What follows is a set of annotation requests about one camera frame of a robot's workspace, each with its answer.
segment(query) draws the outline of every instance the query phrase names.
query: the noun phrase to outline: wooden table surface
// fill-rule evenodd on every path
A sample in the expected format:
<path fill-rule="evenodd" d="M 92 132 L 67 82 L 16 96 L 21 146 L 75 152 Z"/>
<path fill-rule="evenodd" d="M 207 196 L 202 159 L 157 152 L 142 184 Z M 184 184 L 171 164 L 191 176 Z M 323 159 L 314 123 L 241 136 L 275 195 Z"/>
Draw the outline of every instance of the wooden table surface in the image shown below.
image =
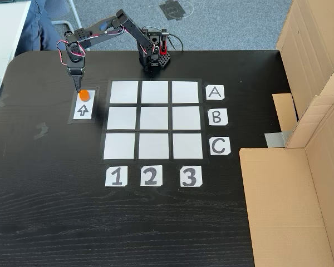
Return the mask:
<path fill-rule="evenodd" d="M 229 156 L 208 156 L 201 187 L 105 187 L 101 161 L 108 81 L 189 79 L 224 85 Z M 135 51 L 88 52 L 83 87 L 99 86 L 95 123 L 68 124 L 74 92 L 57 52 L 30 52 L 8 67 L 0 94 L 0 266 L 254 266 L 238 152 L 280 132 L 272 94 L 289 91 L 278 51 L 171 52 L 165 71 L 143 73 Z M 39 139 L 37 125 L 48 133 Z"/>

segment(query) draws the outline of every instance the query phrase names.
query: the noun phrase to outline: tic-tac-toe grid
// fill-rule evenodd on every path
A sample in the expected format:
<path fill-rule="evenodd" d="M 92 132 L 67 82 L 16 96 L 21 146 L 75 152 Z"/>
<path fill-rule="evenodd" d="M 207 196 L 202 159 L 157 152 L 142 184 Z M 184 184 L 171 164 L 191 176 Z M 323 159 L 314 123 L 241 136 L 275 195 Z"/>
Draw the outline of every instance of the tic-tac-toe grid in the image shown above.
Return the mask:
<path fill-rule="evenodd" d="M 111 81 L 103 160 L 206 159 L 198 81 Z"/>

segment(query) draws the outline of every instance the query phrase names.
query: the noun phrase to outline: number 1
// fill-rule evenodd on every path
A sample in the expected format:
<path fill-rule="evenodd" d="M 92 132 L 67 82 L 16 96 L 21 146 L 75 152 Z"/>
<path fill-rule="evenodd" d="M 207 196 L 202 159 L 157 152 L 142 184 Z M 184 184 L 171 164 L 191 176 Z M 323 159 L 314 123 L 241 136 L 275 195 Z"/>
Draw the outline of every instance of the number 1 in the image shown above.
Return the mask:
<path fill-rule="evenodd" d="M 113 182 L 112 185 L 122 185 L 122 182 L 120 182 L 120 171 L 121 168 L 117 168 L 115 171 L 113 171 L 111 174 L 116 174 L 116 182 Z"/>

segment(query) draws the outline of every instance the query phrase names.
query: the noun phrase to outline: orange ball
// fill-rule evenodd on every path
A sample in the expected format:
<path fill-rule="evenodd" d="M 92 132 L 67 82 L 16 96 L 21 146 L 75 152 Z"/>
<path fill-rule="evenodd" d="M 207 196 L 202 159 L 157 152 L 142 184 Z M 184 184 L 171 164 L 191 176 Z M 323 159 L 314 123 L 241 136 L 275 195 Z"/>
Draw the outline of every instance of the orange ball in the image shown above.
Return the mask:
<path fill-rule="evenodd" d="M 81 90 L 80 93 L 79 93 L 79 98 L 83 102 L 89 101 L 90 100 L 89 92 L 87 90 Z"/>

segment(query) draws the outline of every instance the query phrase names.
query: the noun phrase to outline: floor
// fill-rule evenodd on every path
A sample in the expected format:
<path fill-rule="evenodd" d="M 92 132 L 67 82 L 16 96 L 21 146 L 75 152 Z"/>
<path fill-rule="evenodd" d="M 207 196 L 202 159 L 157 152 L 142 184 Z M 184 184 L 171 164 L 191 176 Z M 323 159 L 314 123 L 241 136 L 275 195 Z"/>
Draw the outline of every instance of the floor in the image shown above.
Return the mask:
<path fill-rule="evenodd" d="M 74 0 L 83 27 L 113 16 L 122 8 L 140 27 L 166 28 L 185 50 L 272 50 L 292 0 Z M 73 13 L 63 17 L 77 28 Z M 57 26 L 63 35 L 67 30 Z M 178 41 L 174 42 L 180 49 Z M 135 50 L 123 34 L 92 50 Z"/>

